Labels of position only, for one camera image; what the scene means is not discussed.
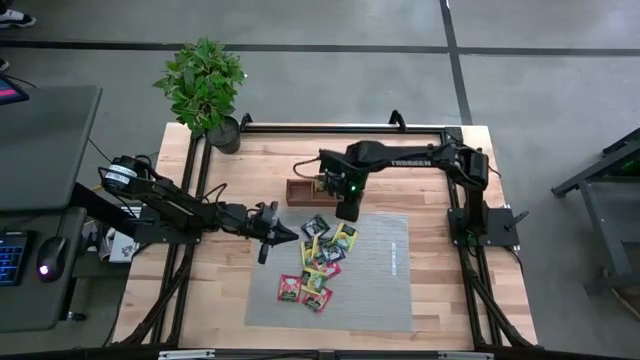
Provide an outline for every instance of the concrete floor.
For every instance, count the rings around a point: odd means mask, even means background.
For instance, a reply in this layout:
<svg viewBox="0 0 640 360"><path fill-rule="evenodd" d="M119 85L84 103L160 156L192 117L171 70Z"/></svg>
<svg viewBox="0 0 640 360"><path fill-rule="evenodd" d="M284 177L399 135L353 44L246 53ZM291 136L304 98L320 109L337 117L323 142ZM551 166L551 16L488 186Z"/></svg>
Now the concrete floor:
<svg viewBox="0 0 640 360"><path fill-rule="evenodd" d="M633 0L449 0L459 46L640 47ZM36 27L0 38L223 43L446 46L437 0L18 0ZM236 102L256 121L461 124L446 54L240 52L249 74ZM151 88L171 53L0 49L11 75L38 86L103 87L92 138L109 156L153 153L169 103ZM541 345L640 358L640 322L610 294L588 297L582 283L602 260L579 195L549 189L638 126L637 57L462 56L473 124L490 127L506 197L516 212L521 257ZM104 160L85 155L80 181L97 184ZM0 335L0 352L99 346L123 283L83 285L86 324Z"/></svg>

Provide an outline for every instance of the yellow packet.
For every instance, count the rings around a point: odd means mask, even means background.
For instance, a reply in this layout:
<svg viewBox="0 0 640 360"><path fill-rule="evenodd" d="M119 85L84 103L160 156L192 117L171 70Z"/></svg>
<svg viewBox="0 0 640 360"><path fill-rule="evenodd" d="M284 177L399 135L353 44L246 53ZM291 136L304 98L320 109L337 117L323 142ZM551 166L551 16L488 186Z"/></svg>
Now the yellow packet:
<svg viewBox="0 0 640 360"><path fill-rule="evenodd" d="M308 267L302 270L301 277L302 290L314 295L320 295L320 290L324 288L324 283L327 281L327 275L323 272Z"/></svg>
<svg viewBox="0 0 640 360"><path fill-rule="evenodd" d="M313 265L313 246L308 241L300 242L300 252L302 254L302 267Z"/></svg>
<svg viewBox="0 0 640 360"><path fill-rule="evenodd" d="M357 238L358 231L355 228L352 228L345 223L340 223L336 234L333 236L332 244L346 250L347 252L351 252L351 249L353 249L353 246L356 244Z"/></svg>

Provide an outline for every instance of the colorful packet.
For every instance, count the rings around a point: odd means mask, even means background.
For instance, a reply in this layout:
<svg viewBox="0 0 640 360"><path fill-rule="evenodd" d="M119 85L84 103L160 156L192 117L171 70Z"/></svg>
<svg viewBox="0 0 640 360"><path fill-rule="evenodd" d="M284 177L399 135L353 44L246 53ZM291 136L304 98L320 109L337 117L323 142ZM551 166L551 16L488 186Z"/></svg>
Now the colorful packet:
<svg viewBox="0 0 640 360"><path fill-rule="evenodd" d="M315 236L322 236L327 233L331 228L329 224L322 218L320 215L316 215L311 220L304 223L301 227L302 231L309 237L309 239L313 239Z"/></svg>
<svg viewBox="0 0 640 360"><path fill-rule="evenodd" d="M320 249L322 249L322 255L327 264L333 264L346 257L344 251L339 246L329 245L320 247Z"/></svg>
<svg viewBox="0 0 640 360"><path fill-rule="evenodd" d="M302 267L313 265L313 243L301 241L300 252L302 253Z"/></svg>
<svg viewBox="0 0 640 360"><path fill-rule="evenodd" d="M309 267L305 267L302 270L301 277L302 290L315 295L320 294L320 290L322 290L324 283L327 281L327 275Z"/></svg>
<svg viewBox="0 0 640 360"><path fill-rule="evenodd" d="M351 252L351 249L353 249L353 246L356 244L357 238L358 231L356 229L345 223L340 223L336 234L333 236L332 243L343 250Z"/></svg>
<svg viewBox="0 0 640 360"><path fill-rule="evenodd" d="M338 263L333 263L333 264L320 264L318 263L317 260L313 260L313 266L316 267L316 269L320 272L322 272L323 274L327 275L327 280L331 279L332 277L340 274L342 272L342 269L340 268L340 265L338 265Z"/></svg>
<svg viewBox="0 0 640 360"><path fill-rule="evenodd" d="M333 291L324 288L320 290L320 294L313 295L306 293L302 297L302 303L308 307L309 309L321 313L324 308L327 306L329 299L331 299L331 295L333 295Z"/></svg>
<svg viewBox="0 0 640 360"><path fill-rule="evenodd" d="M298 302L300 298L300 276L281 275L280 286L278 288L278 300L287 302Z"/></svg>

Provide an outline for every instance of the black pot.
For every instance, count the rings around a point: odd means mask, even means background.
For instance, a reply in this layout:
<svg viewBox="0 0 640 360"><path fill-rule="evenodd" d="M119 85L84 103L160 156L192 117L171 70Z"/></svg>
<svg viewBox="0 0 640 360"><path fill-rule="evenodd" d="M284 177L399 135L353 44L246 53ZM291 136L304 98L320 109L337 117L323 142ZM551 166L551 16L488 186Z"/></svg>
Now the black pot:
<svg viewBox="0 0 640 360"><path fill-rule="evenodd" d="M240 124L231 116L225 116L220 126L206 132L207 140L224 154L234 154L240 149Z"/></svg>

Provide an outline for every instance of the small wooden tray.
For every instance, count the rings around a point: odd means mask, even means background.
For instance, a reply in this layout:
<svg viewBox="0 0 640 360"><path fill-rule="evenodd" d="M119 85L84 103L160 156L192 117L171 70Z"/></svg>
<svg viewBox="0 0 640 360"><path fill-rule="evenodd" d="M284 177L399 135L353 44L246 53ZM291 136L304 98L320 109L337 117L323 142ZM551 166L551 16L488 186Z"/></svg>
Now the small wooden tray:
<svg viewBox="0 0 640 360"><path fill-rule="evenodd" d="M287 205L333 207L338 200L313 189L313 180L287 179Z"/></svg>

